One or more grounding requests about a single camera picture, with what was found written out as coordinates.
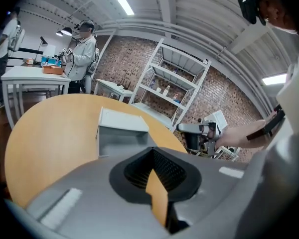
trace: wooden table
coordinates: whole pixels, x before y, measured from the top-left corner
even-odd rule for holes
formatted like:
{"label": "wooden table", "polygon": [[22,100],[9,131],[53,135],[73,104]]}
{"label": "wooden table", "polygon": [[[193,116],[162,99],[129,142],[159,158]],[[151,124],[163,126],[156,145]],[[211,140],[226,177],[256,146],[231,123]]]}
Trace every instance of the wooden table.
{"label": "wooden table", "polygon": [[25,207],[62,176],[97,159],[95,137],[101,107],[142,116],[158,146],[186,152],[163,124],[133,106],[95,95],[55,96],[29,109],[9,137],[4,165],[15,203]]}

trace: bottle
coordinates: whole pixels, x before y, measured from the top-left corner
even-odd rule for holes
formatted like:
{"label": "bottle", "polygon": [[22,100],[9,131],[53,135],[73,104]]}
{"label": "bottle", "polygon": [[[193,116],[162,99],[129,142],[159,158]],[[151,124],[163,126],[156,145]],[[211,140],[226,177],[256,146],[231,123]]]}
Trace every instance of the bottle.
{"label": "bottle", "polygon": [[154,87],[154,84],[155,84],[155,79],[152,80],[152,82],[151,82],[151,84],[150,84],[149,87],[152,89]]}
{"label": "bottle", "polygon": [[173,100],[176,101],[177,97],[178,97],[178,93],[176,93],[176,94],[173,96]]}
{"label": "bottle", "polygon": [[163,92],[163,96],[166,96],[166,95],[167,95],[167,93],[168,93],[168,91],[169,91],[169,88],[170,88],[170,86],[168,85],[168,86],[166,87],[166,89],[164,90],[164,92]]}

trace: cable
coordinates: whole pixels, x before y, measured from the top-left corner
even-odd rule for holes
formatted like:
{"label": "cable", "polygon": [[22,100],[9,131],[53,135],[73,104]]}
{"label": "cable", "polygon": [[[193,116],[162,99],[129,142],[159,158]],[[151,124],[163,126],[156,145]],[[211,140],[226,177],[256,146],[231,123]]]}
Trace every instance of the cable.
{"label": "cable", "polygon": [[94,55],[95,55],[95,63],[97,63],[99,61],[99,56],[98,56],[98,59],[96,61],[96,45],[98,43],[98,41],[96,40],[96,31],[95,31],[95,28],[94,28],[94,34],[95,34],[95,47],[94,47]]}
{"label": "cable", "polygon": [[73,63],[72,63],[72,66],[71,66],[71,69],[70,69],[70,72],[68,73],[68,77],[69,77],[69,75],[70,75],[70,73],[71,73],[71,71],[72,71],[72,68],[73,68],[73,66],[74,66],[74,55],[73,55],[73,53],[72,53],[72,57],[73,57]]}

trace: small table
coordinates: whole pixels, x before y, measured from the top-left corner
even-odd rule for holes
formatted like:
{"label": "small table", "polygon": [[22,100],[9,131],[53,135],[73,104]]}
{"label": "small table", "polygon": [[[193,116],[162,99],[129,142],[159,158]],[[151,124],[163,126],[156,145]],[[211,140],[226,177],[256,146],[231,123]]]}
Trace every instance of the small table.
{"label": "small table", "polygon": [[13,85],[13,102],[17,119],[20,119],[20,112],[18,108],[18,100],[16,97],[16,85],[19,84],[19,102],[21,115],[24,114],[23,99],[22,99],[22,86],[23,85],[42,85],[42,87],[64,86],[64,94],[68,93],[70,78],[64,73],[63,75],[44,74],[42,68],[27,67],[27,66],[14,66],[8,72],[1,76],[2,79],[2,92],[5,105],[6,116],[8,118],[11,129],[14,127],[13,119],[11,116],[9,100],[8,100],[8,85]]}
{"label": "small table", "polygon": [[133,94],[132,91],[119,88],[119,86],[117,86],[117,84],[114,82],[96,79],[96,85],[95,85],[95,89],[94,89],[94,93],[93,93],[94,95],[97,94],[99,85],[110,90],[111,92],[114,92],[114,94],[120,96],[120,99],[119,99],[120,102],[123,102],[124,97],[131,97]]}
{"label": "small table", "polygon": [[157,146],[187,154],[172,132],[133,106],[95,95],[55,96],[28,110],[9,137],[5,176],[16,204],[26,207],[33,197],[62,176],[98,159],[95,137],[102,107],[142,116]]}

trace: vr headset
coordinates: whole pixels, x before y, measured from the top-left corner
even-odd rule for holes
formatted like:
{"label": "vr headset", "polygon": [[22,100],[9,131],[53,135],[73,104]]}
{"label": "vr headset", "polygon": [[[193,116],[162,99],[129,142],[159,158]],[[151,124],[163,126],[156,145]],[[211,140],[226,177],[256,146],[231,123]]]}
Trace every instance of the vr headset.
{"label": "vr headset", "polygon": [[88,19],[85,19],[85,20],[81,21],[79,24],[77,24],[77,25],[74,27],[74,29],[78,29],[78,30],[80,30],[81,26],[82,26],[84,23],[90,23],[90,24],[92,24],[92,25],[94,26],[94,22],[93,22],[93,21],[88,20]]}
{"label": "vr headset", "polygon": [[261,17],[259,13],[259,1],[260,0],[238,0],[243,17],[251,24],[256,24],[257,17],[262,25],[266,25],[266,21]]}

